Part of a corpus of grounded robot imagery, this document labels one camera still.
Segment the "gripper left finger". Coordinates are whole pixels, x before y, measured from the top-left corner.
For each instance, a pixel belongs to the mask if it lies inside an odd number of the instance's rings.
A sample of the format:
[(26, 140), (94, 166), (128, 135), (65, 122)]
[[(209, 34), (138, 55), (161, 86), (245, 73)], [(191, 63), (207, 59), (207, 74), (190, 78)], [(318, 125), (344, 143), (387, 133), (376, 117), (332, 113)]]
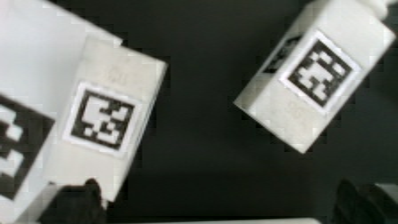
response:
[(62, 187), (39, 217), (39, 224), (106, 224), (101, 188), (94, 179)]

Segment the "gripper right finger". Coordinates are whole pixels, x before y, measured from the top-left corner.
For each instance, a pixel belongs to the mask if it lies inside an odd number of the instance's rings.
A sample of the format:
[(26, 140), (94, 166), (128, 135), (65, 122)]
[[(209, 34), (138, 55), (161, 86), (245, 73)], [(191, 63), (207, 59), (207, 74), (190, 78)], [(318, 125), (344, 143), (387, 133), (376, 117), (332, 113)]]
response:
[(398, 184), (339, 182), (332, 224), (398, 224)]

